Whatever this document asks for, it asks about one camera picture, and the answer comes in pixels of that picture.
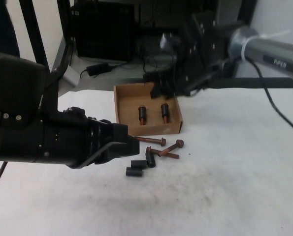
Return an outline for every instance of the screw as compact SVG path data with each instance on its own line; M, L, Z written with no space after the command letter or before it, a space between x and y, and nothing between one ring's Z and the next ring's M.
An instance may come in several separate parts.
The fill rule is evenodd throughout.
M152 144L159 144L161 146L166 145L166 139L151 139L151 138L143 138L143 137L135 137L137 140L141 142L146 142L146 143L152 143Z
M151 148L149 148L148 150L150 152L152 152L152 153L157 154L158 156L160 156L160 152L161 151L155 150L155 149L151 149ZM179 159L179 155L173 154L173 153L167 153L166 155L163 155L163 156L170 157L170 158L174 158L174 159Z
M172 146L166 148L165 150L161 151L159 153L159 156L165 156L167 153L169 153L170 151L173 151L176 148L182 148L184 146L184 144L185 144L184 141L178 139L174 145L172 145Z

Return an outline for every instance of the cardboard box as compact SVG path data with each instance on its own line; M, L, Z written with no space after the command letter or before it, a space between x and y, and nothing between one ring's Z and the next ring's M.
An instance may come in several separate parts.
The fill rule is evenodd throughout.
M140 83L114 87L117 123L127 125L132 136L179 134L183 120L178 100L165 97L151 99L150 92L153 86L153 83ZM163 103L169 105L168 124L163 123ZM147 121L143 126L140 125L138 117L138 108L142 105L147 109Z

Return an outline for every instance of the metal rod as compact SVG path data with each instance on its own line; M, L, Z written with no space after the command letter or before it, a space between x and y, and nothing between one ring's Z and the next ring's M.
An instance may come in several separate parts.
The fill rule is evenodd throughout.
M50 72L47 56L44 51L42 38L38 26L38 21L33 7L33 1L19 0L19 3L23 12L27 32L33 48L33 54L36 62L44 65L47 68L48 72Z

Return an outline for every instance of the copper bolt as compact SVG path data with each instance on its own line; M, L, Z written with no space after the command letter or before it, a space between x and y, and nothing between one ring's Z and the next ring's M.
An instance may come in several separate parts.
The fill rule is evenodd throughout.
M159 156L165 156L167 153L169 153L170 151L173 151L176 148L182 148L184 146L184 144L185 143L184 143L183 140L178 139L174 145L172 145L172 146L166 148L165 150L161 151L159 153Z
M147 149L148 151L154 153L154 154L157 154L158 156L160 156L160 152L159 150L155 150L155 149L151 149L150 147L148 147ZM166 155L164 155L166 157L170 157L170 158L174 158L174 159L179 159L179 155L177 154L173 154L173 153L167 153Z
M146 107L140 106L138 108L138 119L140 120L140 125L145 125L146 122Z
M166 139L151 139L151 138L143 138L143 137L135 137L137 140L141 142L146 142L146 143L152 143L152 144L159 144L161 146L166 145Z
M169 123L169 105L167 103L163 103L161 105L162 110L162 118L164 120L164 124Z
M163 117L164 119L164 124L168 124L168 117Z
M141 118L141 119L140 119L140 125L145 125L145 120L144 120L144 118Z

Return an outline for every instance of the white table surface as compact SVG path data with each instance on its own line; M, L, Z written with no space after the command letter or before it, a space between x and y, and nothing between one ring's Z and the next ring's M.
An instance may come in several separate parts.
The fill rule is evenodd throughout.
M293 121L293 89L271 90ZM143 178L125 176L141 154L91 165L9 163L0 180L0 236L293 236L293 130L264 91L207 90L179 98L180 160L157 158ZM59 99L115 121L113 93Z

